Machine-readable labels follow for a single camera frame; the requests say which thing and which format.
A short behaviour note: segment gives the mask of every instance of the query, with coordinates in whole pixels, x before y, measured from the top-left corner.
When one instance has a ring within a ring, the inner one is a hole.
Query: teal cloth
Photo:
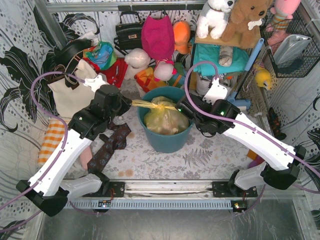
[[[196,44],[193,64],[201,61],[210,61],[216,64],[218,68],[218,74],[227,74],[233,72],[243,72],[245,66],[249,60],[249,56],[246,51],[233,47],[232,64],[230,66],[221,66],[219,64],[219,52],[220,46],[212,44]],[[198,72],[202,76],[215,75],[215,69],[209,64],[201,64],[194,68],[195,72]]]

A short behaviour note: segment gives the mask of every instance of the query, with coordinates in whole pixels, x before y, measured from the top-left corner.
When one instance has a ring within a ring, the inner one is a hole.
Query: yellow plastic bag
[[[154,133],[174,135],[189,127],[188,119],[175,109],[176,104],[164,96],[155,97],[151,102],[133,100],[132,105],[150,109],[144,116],[144,124]]]

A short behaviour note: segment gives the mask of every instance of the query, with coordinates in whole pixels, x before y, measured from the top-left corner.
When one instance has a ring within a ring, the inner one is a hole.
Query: orange stuffed toy
[[[178,21],[173,25],[174,33],[174,50],[180,54],[189,54],[191,52],[191,44],[189,45],[190,38],[190,25],[186,21]]]
[[[272,2],[273,0],[238,0],[231,11],[222,40],[228,42],[235,33],[240,33],[240,47],[249,48]]]

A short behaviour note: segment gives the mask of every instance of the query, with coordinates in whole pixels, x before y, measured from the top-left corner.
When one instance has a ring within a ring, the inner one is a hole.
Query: stuffed toy ear
[[[239,1],[236,2],[232,11],[231,11],[230,19],[234,24],[240,24],[246,18],[244,13],[241,11],[241,8],[240,8],[241,3],[240,2]]]

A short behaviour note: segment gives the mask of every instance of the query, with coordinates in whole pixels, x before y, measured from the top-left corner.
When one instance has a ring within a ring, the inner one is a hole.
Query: pink cloth
[[[170,18],[162,19],[148,16],[141,31],[142,48],[155,60],[171,58],[175,51],[175,35]]]
[[[93,158],[93,154],[90,146],[88,146],[83,152],[80,154],[80,162],[81,166],[84,170],[88,170],[88,162]]]

